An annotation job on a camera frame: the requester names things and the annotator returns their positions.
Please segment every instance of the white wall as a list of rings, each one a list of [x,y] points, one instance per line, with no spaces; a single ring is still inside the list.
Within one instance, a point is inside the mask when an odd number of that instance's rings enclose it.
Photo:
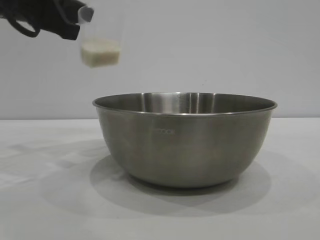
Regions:
[[[121,64],[90,70],[78,44],[0,20],[0,119],[95,118],[101,96],[266,97],[276,117],[320,117],[319,0],[132,0]]]

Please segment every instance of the white powder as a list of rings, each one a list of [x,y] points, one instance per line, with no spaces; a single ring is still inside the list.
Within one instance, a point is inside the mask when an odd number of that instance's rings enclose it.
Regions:
[[[90,68],[117,65],[120,52],[119,43],[108,39],[88,39],[81,45],[82,62]]]

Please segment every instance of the white table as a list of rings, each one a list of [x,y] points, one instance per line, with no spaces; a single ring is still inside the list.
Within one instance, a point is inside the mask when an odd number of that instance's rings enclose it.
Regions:
[[[320,118],[273,119],[251,167],[212,189],[154,189],[109,155],[97,120],[0,121],[0,239],[320,237]]]

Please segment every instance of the clear plastic cup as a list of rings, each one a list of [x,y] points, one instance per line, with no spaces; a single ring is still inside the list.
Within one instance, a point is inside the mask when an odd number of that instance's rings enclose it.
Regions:
[[[91,0],[78,12],[82,62],[90,67],[119,63],[128,0]]]

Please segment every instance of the stainless steel bowl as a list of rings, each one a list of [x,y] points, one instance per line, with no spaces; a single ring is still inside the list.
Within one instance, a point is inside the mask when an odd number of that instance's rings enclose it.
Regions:
[[[197,188],[236,178],[265,139],[274,101],[218,93],[137,93],[96,99],[110,153],[149,183]]]

